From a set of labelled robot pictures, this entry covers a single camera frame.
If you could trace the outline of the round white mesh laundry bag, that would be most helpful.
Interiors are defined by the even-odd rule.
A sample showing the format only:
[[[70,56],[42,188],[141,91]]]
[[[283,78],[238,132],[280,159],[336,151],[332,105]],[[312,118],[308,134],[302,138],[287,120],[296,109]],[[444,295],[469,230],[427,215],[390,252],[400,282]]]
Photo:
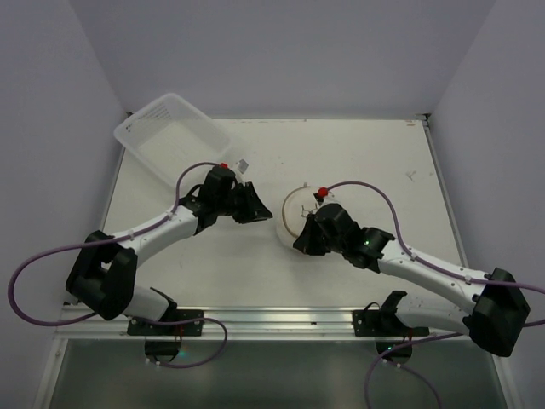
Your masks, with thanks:
[[[318,207],[313,194],[318,187],[304,183],[286,194],[276,220],[276,234],[280,243],[289,251],[294,252],[293,244],[302,233],[307,217],[316,213]]]

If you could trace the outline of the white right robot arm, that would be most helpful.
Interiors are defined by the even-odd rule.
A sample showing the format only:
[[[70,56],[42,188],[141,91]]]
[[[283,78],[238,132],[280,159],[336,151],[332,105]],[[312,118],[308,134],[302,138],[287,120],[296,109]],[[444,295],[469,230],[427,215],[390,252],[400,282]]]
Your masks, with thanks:
[[[396,331],[428,327],[458,332],[483,350],[508,357],[531,311],[509,272],[466,269],[457,278],[448,262],[424,261],[393,234],[360,227],[340,204],[325,204],[308,214],[293,247],[309,256],[335,252],[356,268],[403,279],[437,295],[426,302],[392,292],[381,312]]]

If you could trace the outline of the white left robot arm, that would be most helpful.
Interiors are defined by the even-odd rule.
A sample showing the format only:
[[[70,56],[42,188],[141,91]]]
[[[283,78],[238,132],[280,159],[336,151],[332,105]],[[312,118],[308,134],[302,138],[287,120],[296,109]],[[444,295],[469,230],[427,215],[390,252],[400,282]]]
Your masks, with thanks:
[[[273,214],[251,182],[238,181],[233,170],[215,165],[203,183],[185,196],[176,196],[172,209],[160,216],[121,233],[107,235],[97,230],[90,234],[66,289],[104,320],[125,315],[165,322],[176,303],[161,291],[136,285],[137,270],[171,245],[202,233],[221,216],[247,224],[269,220]]]

